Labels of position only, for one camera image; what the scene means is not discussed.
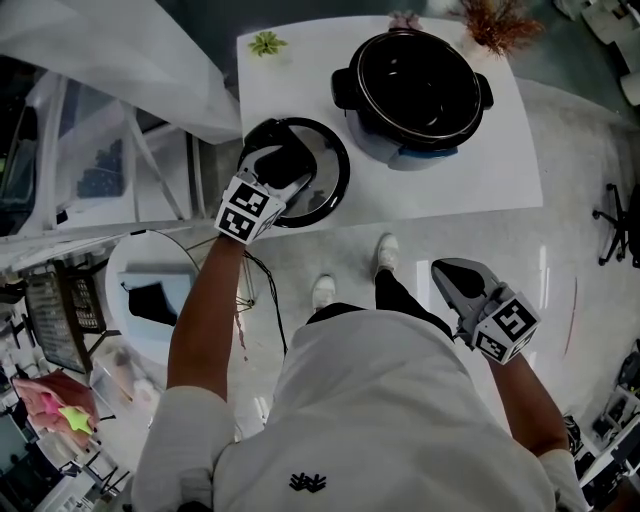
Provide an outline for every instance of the sleeve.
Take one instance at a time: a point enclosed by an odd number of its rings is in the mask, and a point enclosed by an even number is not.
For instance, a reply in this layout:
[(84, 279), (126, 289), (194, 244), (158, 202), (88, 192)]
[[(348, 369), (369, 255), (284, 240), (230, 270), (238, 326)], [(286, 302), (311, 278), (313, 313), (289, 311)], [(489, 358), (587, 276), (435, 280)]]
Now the sleeve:
[(556, 511), (585, 512), (589, 505), (578, 483), (576, 467), (571, 453), (566, 450), (551, 450), (538, 457), (556, 495)]
[(134, 510), (169, 512), (191, 501), (212, 509), (214, 467), (234, 431), (233, 413), (216, 394), (191, 386), (167, 390), (134, 477)]

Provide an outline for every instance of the white curtain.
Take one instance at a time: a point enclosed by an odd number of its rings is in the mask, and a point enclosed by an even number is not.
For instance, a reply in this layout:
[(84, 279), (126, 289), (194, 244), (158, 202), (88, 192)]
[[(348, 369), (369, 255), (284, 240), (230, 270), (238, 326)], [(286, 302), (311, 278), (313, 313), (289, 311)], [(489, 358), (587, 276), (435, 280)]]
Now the white curtain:
[(241, 137), (220, 70), (155, 0), (4, 0), (0, 54), (140, 107), (212, 144)]

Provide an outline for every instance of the white sneaker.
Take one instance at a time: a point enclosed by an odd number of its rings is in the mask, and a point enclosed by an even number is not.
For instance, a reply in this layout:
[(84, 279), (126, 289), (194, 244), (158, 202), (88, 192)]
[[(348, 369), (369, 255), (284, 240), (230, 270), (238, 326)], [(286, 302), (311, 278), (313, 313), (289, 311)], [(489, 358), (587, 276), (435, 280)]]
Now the white sneaker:
[(387, 233), (378, 243), (378, 265), (376, 268), (376, 275), (385, 268), (393, 273), (396, 268), (398, 268), (399, 260), (400, 248), (398, 246), (398, 239)]
[(311, 302), (313, 304), (313, 312), (326, 308), (329, 304), (336, 301), (336, 282), (329, 275), (320, 276), (313, 285)]

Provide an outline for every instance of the pot handle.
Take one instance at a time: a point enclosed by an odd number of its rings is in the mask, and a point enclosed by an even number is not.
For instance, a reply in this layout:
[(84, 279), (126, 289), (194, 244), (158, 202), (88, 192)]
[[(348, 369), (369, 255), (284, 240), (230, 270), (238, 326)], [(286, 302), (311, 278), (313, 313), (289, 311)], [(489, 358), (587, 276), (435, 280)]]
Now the pot handle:
[(331, 75), (331, 93), (336, 107), (342, 110), (356, 110), (356, 90), (349, 68), (339, 69)]
[(480, 73), (476, 73), (476, 78), (480, 85), (480, 100), (482, 101), (482, 108), (484, 110), (489, 110), (493, 107), (493, 93), (491, 92), (489, 81)]

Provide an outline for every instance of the white t-shirt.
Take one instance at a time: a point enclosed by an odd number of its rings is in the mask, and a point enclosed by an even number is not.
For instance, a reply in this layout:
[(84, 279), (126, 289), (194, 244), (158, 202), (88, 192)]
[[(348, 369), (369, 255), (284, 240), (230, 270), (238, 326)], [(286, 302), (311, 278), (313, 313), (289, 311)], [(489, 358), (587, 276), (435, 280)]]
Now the white t-shirt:
[(265, 430), (234, 443), (210, 391), (160, 402), (133, 485), (136, 512), (582, 511), (569, 452), (540, 458), (494, 420), (435, 326), (391, 311), (307, 325)]

